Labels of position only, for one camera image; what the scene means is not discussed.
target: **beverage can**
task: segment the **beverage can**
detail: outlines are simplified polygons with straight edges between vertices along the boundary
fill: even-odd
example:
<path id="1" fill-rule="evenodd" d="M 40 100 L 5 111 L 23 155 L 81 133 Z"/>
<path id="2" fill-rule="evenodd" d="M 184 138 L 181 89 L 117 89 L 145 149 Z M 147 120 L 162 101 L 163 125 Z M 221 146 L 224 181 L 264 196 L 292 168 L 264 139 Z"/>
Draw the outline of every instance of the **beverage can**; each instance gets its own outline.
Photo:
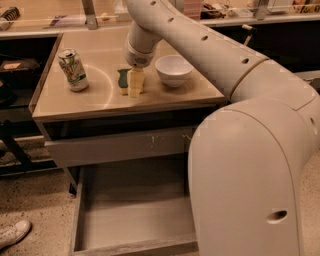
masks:
<path id="1" fill-rule="evenodd" d="M 79 54 L 74 49 L 64 49 L 58 54 L 59 65 L 67 77 L 71 91 L 81 91 L 89 86 Z"/>

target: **white sneaker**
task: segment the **white sneaker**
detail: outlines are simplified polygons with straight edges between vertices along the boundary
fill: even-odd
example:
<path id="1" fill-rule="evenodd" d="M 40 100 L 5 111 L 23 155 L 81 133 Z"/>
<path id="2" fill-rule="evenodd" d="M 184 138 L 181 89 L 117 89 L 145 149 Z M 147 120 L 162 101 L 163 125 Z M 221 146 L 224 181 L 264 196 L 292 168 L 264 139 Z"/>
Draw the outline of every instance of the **white sneaker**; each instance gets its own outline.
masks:
<path id="1" fill-rule="evenodd" d="M 0 229 L 0 250 L 6 246 L 18 243 L 28 234 L 30 228 L 31 222 L 22 220 L 12 226 Z"/>

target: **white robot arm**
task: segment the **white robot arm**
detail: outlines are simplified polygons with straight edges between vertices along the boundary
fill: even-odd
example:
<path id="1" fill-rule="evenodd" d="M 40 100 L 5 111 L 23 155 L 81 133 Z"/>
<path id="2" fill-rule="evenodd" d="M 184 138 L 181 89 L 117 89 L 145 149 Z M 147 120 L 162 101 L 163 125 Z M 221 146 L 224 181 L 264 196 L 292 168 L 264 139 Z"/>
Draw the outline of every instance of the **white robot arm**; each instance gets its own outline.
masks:
<path id="1" fill-rule="evenodd" d="M 167 0 L 127 0 L 127 7 L 129 64 L 148 66 L 165 39 L 234 103 L 208 116 L 190 146 L 201 256 L 302 256 L 299 180 L 320 144 L 318 93 Z"/>

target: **floor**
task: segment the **floor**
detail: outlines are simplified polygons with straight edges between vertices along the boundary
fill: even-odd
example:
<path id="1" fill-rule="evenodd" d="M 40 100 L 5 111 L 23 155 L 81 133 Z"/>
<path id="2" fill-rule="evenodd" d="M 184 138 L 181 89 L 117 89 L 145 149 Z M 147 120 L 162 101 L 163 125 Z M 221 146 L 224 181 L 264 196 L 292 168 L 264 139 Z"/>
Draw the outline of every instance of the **floor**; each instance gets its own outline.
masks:
<path id="1" fill-rule="evenodd" d="M 68 191 L 69 184 L 61 170 L 0 177 L 0 228 L 24 218 L 33 223 L 24 240 L 1 250 L 0 255 L 68 255 L 75 206 L 75 197 Z M 303 170 L 301 206 L 305 256 L 319 256 L 320 151 Z"/>

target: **ceramic bowl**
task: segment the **ceramic bowl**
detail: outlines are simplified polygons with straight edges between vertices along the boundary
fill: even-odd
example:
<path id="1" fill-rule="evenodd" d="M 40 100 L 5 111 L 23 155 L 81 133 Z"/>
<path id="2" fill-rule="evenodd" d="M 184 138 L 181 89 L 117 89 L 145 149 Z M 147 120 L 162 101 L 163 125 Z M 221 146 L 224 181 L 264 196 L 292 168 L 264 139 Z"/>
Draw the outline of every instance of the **ceramic bowl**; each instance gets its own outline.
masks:
<path id="1" fill-rule="evenodd" d="M 170 87 L 184 84 L 190 78 L 193 70 L 193 66 L 180 55 L 159 58 L 155 66 L 160 80 Z"/>

